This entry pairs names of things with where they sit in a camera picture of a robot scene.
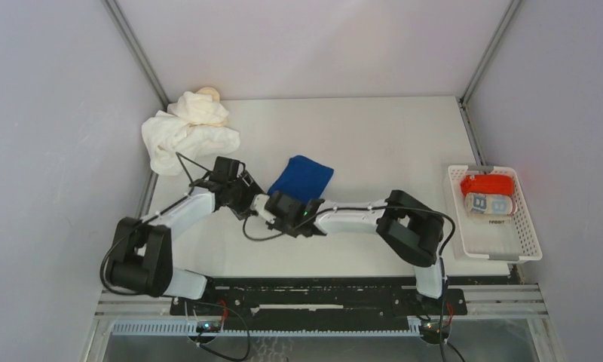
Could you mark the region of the blue towel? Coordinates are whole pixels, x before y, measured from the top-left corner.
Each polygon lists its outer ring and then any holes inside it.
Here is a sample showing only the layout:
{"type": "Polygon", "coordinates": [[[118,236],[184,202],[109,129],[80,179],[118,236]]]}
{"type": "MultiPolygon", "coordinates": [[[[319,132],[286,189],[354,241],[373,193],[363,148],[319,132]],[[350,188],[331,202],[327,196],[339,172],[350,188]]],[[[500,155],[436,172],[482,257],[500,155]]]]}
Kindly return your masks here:
{"type": "Polygon", "coordinates": [[[334,169],[303,155],[291,157],[267,194],[282,192],[302,203],[318,199],[333,177],[334,169]]]}

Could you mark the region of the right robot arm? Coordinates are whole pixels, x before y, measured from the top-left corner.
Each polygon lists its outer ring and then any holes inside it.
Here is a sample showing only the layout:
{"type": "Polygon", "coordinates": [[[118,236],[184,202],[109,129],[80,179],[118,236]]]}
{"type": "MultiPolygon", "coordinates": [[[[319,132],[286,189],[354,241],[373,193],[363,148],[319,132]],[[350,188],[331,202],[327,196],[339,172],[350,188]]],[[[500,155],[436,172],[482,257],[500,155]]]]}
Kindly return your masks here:
{"type": "Polygon", "coordinates": [[[377,235],[415,270],[418,306],[428,314],[447,304],[440,244],[446,241],[447,216],[432,210],[401,190],[367,203],[338,203],[313,199],[302,203],[283,192],[258,195],[251,210],[270,229],[305,238],[351,233],[377,235]]]}

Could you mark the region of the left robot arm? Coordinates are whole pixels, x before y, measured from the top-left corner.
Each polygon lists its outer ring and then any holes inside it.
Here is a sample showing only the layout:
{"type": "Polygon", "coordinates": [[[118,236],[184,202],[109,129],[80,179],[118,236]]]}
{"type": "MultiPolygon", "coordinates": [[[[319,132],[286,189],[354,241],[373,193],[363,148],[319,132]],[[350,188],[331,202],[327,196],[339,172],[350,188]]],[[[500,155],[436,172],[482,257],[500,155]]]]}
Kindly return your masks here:
{"type": "Polygon", "coordinates": [[[251,215],[253,199],[263,189],[244,171],[233,179],[209,173],[192,181],[181,198],[140,219],[124,217],[99,267],[103,287],[121,296],[178,297],[199,314],[209,314],[217,294],[207,276],[173,264],[173,241],[195,223],[227,207],[239,219],[251,215]]]}

